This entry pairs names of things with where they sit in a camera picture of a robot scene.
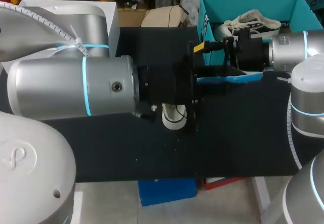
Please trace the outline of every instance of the white cable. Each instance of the white cable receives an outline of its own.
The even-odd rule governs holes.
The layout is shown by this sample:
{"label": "white cable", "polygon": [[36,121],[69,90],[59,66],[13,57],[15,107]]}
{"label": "white cable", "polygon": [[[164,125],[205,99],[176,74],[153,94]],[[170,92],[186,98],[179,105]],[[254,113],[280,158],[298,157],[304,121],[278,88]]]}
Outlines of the white cable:
{"label": "white cable", "polygon": [[287,105],[287,134],[288,134],[288,141],[290,145],[290,150],[292,151],[295,163],[299,169],[302,169],[302,165],[300,164],[300,161],[298,159],[294,142],[293,142],[293,136],[292,136],[292,128],[291,128],[291,107],[292,107],[292,100],[291,100],[292,95],[289,94],[289,100],[288,100],[288,105]]}
{"label": "white cable", "polygon": [[6,3],[6,2],[0,2],[0,8],[6,8],[6,9],[13,10],[15,12],[18,12],[18,13],[22,13],[22,14],[27,15],[28,17],[38,21],[39,23],[43,23],[45,26],[49,27],[50,29],[55,31],[57,34],[62,36],[64,39],[66,39],[69,44],[75,45],[75,47],[84,56],[89,55],[88,50],[84,47],[84,45],[82,44],[82,41],[81,41],[81,39],[79,37],[73,38],[68,33],[66,33],[63,29],[61,29],[60,27],[58,27],[54,23],[50,22],[49,20],[43,18],[42,16],[40,16],[40,15],[38,15],[38,14],[28,10],[28,9],[25,9],[23,7],[13,5],[11,3]]}

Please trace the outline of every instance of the robotic arm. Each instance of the robotic arm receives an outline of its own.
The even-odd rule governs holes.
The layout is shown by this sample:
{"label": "robotic arm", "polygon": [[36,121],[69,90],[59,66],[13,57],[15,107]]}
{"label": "robotic arm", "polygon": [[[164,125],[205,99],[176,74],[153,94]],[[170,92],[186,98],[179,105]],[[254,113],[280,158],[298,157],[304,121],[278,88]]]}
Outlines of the robotic arm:
{"label": "robotic arm", "polygon": [[[0,5],[4,11],[13,8],[12,5]],[[34,19],[31,11],[21,9],[20,12],[29,16],[28,19]],[[43,25],[37,26],[46,34],[46,43],[20,50],[19,57],[66,42],[60,27],[36,18],[38,22],[44,21]],[[48,27],[56,37],[51,36]],[[72,48],[73,57],[52,56],[16,62],[8,75],[8,96],[16,115],[37,120],[133,113],[140,102],[152,106],[151,114],[143,115],[143,118],[154,120],[156,105],[168,103],[190,107],[205,95],[215,94],[211,87],[199,83],[198,78],[226,78],[244,75],[242,70],[262,71],[272,67],[275,71],[292,72],[294,127],[304,135],[323,137],[324,109],[320,102],[324,100],[324,56],[314,56],[324,52],[323,37],[324,31],[318,30],[279,34],[271,43],[263,43],[261,38],[251,38],[250,33],[243,30],[238,41],[228,37],[195,48],[190,44],[189,53],[181,61],[160,66],[136,66],[131,57],[109,58],[105,56],[105,50],[96,51],[94,56],[82,41],[71,37],[75,47]],[[4,60],[16,58],[18,50],[12,50],[9,44],[6,46],[8,50],[1,51]],[[222,65],[195,65],[193,53],[212,50],[224,50]],[[75,160],[68,143],[57,131],[41,122],[5,113],[0,113],[0,117],[0,129],[4,129],[0,141],[0,188],[3,193],[0,196],[0,222],[69,224],[73,210]],[[63,161],[53,164],[53,158]],[[19,210],[26,210],[25,213],[16,214],[18,203],[21,204]]]}

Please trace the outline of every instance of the blue tape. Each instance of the blue tape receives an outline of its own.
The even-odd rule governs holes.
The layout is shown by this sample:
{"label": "blue tape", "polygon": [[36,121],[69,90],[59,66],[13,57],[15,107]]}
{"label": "blue tape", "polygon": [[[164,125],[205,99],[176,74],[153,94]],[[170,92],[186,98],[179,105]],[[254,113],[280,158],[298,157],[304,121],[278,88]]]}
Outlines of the blue tape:
{"label": "blue tape", "polygon": [[314,165],[314,161],[315,161],[316,157],[314,157],[313,161],[312,161],[312,165],[310,166],[310,183],[312,185],[312,189],[314,191],[314,195],[319,203],[319,205],[321,206],[322,210],[324,210],[324,204],[322,202],[322,199],[320,198],[316,187],[315,187],[315,183],[314,183],[314,177],[313,177],[313,165]]}
{"label": "blue tape", "polygon": [[69,220],[69,217],[67,217],[67,218],[65,219],[65,221],[63,222],[63,224],[66,224],[66,223],[67,223],[67,220]]}
{"label": "blue tape", "polygon": [[306,113],[306,112],[303,112],[303,111],[300,111],[299,109],[297,109],[294,105],[292,105],[293,109],[296,110],[298,113],[301,113],[301,114],[304,114],[304,115],[307,115],[307,116],[323,116],[324,113],[320,113],[320,114],[310,114],[310,113]]}
{"label": "blue tape", "polygon": [[88,84],[87,84],[87,58],[83,57],[82,59],[82,82],[83,82],[83,94],[85,97],[85,106],[87,115],[91,116],[89,99],[88,99]]}
{"label": "blue tape", "polygon": [[[96,43],[84,43],[83,44],[84,47],[86,48],[109,48],[108,45],[106,44],[96,44]],[[74,48],[74,45],[71,46],[58,46],[56,47],[57,50],[64,50],[64,49],[68,49],[68,48]]]}
{"label": "blue tape", "polygon": [[304,33],[304,45],[305,45],[305,59],[308,58],[308,44],[307,44],[307,34],[306,31],[303,31]]}
{"label": "blue tape", "polygon": [[214,77],[201,77],[197,79],[198,83],[222,83],[222,82],[231,82],[231,83],[247,83],[251,81],[258,81],[263,77],[262,73],[256,73],[251,75],[243,76],[214,76]]}

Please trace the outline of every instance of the black end effector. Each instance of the black end effector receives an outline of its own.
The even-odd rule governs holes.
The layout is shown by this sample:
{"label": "black end effector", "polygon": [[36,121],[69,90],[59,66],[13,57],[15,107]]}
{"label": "black end effector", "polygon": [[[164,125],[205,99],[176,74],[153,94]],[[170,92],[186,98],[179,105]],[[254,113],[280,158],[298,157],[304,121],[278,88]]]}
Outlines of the black end effector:
{"label": "black end effector", "polygon": [[248,28],[239,31],[238,41],[234,41],[233,37],[225,37],[223,41],[204,41],[194,48],[194,53],[219,50],[225,52],[223,65],[227,65],[229,60],[230,66],[244,71],[263,71],[270,66],[269,44],[263,43],[262,38],[251,38]]}
{"label": "black end effector", "polygon": [[196,99],[197,83],[192,51],[189,43],[188,54],[180,61],[138,67],[140,101],[150,105],[191,104]]}
{"label": "black end effector", "polygon": [[236,61],[240,70],[263,71],[269,64],[269,44],[262,38],[251,38],[249,29],[242,29],[236,42]]}

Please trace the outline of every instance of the black cable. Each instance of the black cable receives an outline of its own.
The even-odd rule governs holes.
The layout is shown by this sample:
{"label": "black cable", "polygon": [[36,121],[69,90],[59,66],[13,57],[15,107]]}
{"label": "black cable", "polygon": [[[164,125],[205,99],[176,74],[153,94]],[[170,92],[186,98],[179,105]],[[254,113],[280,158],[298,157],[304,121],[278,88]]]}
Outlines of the black cable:
{"label": "black cable", "polygon": [[147,14],[145,14],[145,17],[144,17],[144,18],[146,18],[146,16],[150,13],[151,10],[152,10],[152,9],[148,10],[148,12],[147,12]]}
{"label": "black cable", "polygon": [[181,114],[178,110],[178,105],[176,105],[176,110],[178,112],[178,114],[180,114],[182,116],[181,120],[183,120],[183,118],[187,118],[184,114]]}
{"label": "black cable", "polygon": [[177,112],[178,112],[178,114],[180,114],[181,116],[182,116],[182,118],[181,119],[179,119],[179,120],[177,120],[177,121],[171,121],[171,120],[169,120],[168,118],[166,118],[165,117],[165,119],[168,121],[168,122],[171,122],[171,123],[179,123],[180,121],[182,121],[184,118],[187,118],[185,115],[183,115],[183,114],[181,114],[180,112],[179,112],[179,110],[178,110],[178,105],[169,105],[169,109],[171,109],[171,110],[174,110],[174,109],[176,109],[177,110]]}
{"label": "black cable", "polygon": [[174,8],[175,6],[171,7],[170,12],[169,12],[169,23],[168,23],[168,28],[170,27],[170,14],[171,14],[172,8]]}
{"label": "black cable", "polygon": [[212,55],[213,55],[213,51],[211,51],[211,56],[209,57],[209,63],[208,63],[209,66],[211,65]]}

